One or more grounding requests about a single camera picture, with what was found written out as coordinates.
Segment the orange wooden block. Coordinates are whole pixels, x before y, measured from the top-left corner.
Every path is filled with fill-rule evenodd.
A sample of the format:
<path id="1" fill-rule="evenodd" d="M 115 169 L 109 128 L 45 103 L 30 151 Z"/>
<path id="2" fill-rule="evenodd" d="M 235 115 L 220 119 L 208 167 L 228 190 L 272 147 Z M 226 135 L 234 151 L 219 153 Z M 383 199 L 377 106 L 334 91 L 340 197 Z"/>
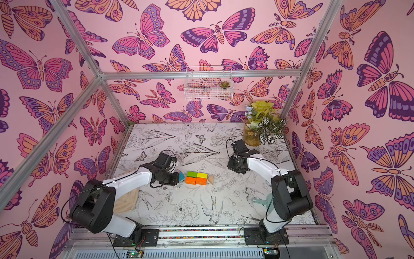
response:
<path id="1" fill-rule="evenodd" d="M 207 185 L 207 179 L 206 178 L 196 178 L 196 184 L 206 186 Z"/>
<path id="2" fill-rule="evenodd" d="M 197 178 L 193 178 L 193 177 L 185 178 L 185 183 L 189 185 L 196 185 L 196 181 L 197 181 Z"/>

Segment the green wooden block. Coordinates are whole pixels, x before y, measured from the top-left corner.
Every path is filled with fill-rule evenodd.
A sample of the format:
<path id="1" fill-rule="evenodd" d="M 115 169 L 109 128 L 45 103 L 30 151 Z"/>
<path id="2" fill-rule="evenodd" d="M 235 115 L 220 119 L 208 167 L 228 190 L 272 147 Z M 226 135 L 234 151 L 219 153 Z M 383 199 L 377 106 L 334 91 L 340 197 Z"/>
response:
<path id="1" fill-rule="evenodd" d="M 187 171 L 187 177 L 197 178 L 197 176 L 198 176 L 198 173 L 197 172 Z"/>

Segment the natural wood triangle block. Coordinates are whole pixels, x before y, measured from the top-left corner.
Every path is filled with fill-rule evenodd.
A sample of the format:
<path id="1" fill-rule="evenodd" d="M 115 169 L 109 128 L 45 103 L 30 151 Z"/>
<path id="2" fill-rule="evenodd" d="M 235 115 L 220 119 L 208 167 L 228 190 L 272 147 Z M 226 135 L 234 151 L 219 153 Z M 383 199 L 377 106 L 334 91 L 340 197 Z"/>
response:
<path id="1" fill-rule="evenodd" d="M 208 182 L 209 182 L 211 185 L 213 185 L 213 184 L 214 184 L 214 178 L 213 178 L 213 175 L 211 175 L 211 176 L 209 176 L 209 177 L 208 177 Z"/>

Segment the yellow wooden block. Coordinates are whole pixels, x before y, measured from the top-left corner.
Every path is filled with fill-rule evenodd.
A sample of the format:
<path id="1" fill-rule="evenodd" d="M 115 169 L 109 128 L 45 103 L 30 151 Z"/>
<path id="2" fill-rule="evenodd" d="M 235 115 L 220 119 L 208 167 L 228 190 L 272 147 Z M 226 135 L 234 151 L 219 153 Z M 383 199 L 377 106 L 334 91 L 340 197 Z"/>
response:
<path id="1" fill-rule="evenodd" d="M 198 172 L 197 178 L 207 179 L 208 178 L 208 174 Z"/>

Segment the teal triangle block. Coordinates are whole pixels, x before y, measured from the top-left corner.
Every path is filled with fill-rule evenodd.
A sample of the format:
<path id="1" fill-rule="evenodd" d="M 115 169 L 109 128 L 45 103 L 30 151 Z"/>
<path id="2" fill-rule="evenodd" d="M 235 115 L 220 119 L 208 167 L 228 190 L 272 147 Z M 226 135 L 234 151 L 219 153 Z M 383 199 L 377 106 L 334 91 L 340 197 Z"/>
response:
<path id="1" fill-rule="evenodd" d="M 179 182 L 181 182 L 183 180 L 185 180 L 185 175 L 182 172 L 180 172 L 179 173 Z"/>

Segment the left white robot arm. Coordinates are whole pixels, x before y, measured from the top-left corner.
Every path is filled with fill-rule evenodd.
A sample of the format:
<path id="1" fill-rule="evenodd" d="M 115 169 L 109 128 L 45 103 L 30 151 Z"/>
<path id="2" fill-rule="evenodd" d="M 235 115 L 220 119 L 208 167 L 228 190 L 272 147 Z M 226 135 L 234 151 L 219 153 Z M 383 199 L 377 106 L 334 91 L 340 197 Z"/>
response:
<path id="1" fill-rule="evenodd" d="M 114 212 L 115 202 L 125 194 L 145 185 L 158 183 L 159 187 L 175 186 L 180 173 L 175 171 L 175 154 L 161 152 L 156 160 L 117 178 L 90 180 L 78 194 L 69 218 L 93 234 L 107 233 L 138 244 L 143 239 L 142 225 Z"/>

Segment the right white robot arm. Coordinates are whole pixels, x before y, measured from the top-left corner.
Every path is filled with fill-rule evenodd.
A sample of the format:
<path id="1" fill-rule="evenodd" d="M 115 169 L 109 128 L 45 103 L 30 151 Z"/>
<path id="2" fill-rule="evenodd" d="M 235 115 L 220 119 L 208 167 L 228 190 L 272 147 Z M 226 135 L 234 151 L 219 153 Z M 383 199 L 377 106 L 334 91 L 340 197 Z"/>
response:
<path id="1" fill-rule="evenodd" d="M 257 228 L 244 231 L 246 244 L 289 243 L 285 226 L 298 215 L 313 208 L 312 198 L 303 175 L 298 170 L 282 168 L 262 156 L 257 150 L 250 150 L 243 140 L 231 142 L 229 170 L 246 174 L 255 172 L 271 185 L 271 199 L 266 213 Z"/>

